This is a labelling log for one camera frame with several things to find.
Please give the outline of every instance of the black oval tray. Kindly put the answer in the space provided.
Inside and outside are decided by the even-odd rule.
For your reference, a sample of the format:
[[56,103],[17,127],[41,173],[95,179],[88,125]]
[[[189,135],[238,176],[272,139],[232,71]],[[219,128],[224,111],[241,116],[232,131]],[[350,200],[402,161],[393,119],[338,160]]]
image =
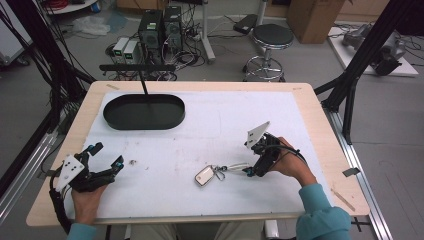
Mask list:
[[103,116],[116,130],[164,130],[184,120],[185,105],[169,94],[127,94],[108,102]]

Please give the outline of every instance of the floor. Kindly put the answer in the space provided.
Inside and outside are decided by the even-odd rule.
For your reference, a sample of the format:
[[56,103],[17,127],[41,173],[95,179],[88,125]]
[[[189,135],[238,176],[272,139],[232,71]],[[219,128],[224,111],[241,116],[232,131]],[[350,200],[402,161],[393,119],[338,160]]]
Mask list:
[[[66,28],[73,19],[92,15],[88,10],[61,16],[59,22]],[[113,73],[99,70],[100,64],[111,63],[105,49],[120,36],[131,36],[138,28],[138,21],[125,20],[114,10],[102,11],[96,16],[104,17],[112,24],[106,36],[72,33],[65,34],[71,52],[87,71],[99,80],[113,78]],[[210,20],[213,29],[231,30],[226,18]],[[283,19],[265,19],[286,25]],[[421,39],[414,41],[424,44]],[[257,51],[249,37],[232,39],[210,38],[216,54],[213,64],[187,67],[177,72],[177,81],[242,81],[242,67]],[[422,51],[413,51],[423,57]],[[343,68],[328,42],[316,45],[300,44],[297,40],[284,51],[274,51],[274,58],[285,68],[287,82],[307,82],[313,87],[338,77]],[[363,75],[357,85],[352,122],[352,141],[361,161],[393,239],[422,239],[424,235],[424,60],[407,53],[409,63],[418,64],[417,77],[377,77]],[[328,93],[318,96],[324,100]],[[0,72],[0,174],[18,155],[36,127],[49,111],[49,87],[42,80],[34,64],[27,67],[13,65]],[[45,168],[54,159],[54,154]],[[25,223],[31,205],[43,180],[34,176],[17,204],[0,226],[1,239],[64,239],[59,227],[32,228]],[[367,217],[358,219],[368,222]],[[180,226],[181,231],[194,229],[204,233],[213,231],[216,225]],[[280,236],[294,236],[295,221],[279,221]],[[123,236],[125,226],[112,229],[112,239]],[[96,239],[104,238],[105,228],[99,228]],[[194,233],[187,239],[199,239]],[[352,226],[352,239],[376,239],[367,225]]]

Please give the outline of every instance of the stool leg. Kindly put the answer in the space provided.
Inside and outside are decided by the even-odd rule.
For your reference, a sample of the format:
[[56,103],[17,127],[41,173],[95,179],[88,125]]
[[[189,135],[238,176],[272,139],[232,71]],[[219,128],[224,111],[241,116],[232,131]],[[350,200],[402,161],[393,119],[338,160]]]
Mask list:
[[263,68],[269,68],[271,66],[271,63],[269,60],[271,59],[271,49],[265,50],[265,56],[264,56],[264,62],[262,63]]

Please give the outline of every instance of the wire bundle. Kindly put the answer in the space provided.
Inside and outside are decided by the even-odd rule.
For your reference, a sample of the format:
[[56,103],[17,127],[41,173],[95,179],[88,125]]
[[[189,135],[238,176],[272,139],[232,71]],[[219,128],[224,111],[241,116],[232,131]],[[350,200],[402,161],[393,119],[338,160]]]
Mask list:
[[[59,25],[57,23],[46,25],[47,20],[44,19],[40,10],[42,6],[37,7],[31,0],[7,0],[7,2],[33,40],[35,48],[31,47],[16,31],[3,5],[1,5],[2,11],[0,12],[1,20],[22,44],[36,64],[43,79],[51,87],[52,117],[50,119],[50,131],[52,131],[59,124],[62,109],[67,115],[74,115],[79,109],[80,101],[87,92],[81,80],[92,83],[95,79],[86,71],[84,73],[75,68],[73,62],[75,57],[66,46]],[[69,61],[56,44],[53,34],[65,47]]]

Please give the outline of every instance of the black metal pole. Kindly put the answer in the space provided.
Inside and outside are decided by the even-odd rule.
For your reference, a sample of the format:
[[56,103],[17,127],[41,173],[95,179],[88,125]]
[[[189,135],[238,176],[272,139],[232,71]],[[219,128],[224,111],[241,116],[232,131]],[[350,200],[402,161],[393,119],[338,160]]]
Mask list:
[[347,98],[343,119],[343,136],[349,144],[351,144],[350,130],[355,90],[359,78],[416,1],[418,0],[391,0],[353,56],[346,70],[335,80],[314,90],[316,94],[321,94],[333,88],[329,97],[322,102],[323,108],[332,112],[337,112],[340,104]]
[[117,72],[126,72],[126,71],[137,71],[140,75],[140,81],[143,85],[144,94],[149,95],[147,92],[146,83],[143,79],[142,72],[155,72],[155,71],[167,71],[174,72],[176,67],[174,65],[144,65],[144,64],[103,64],[99,66],[100,70],[108,71],[117,71]]

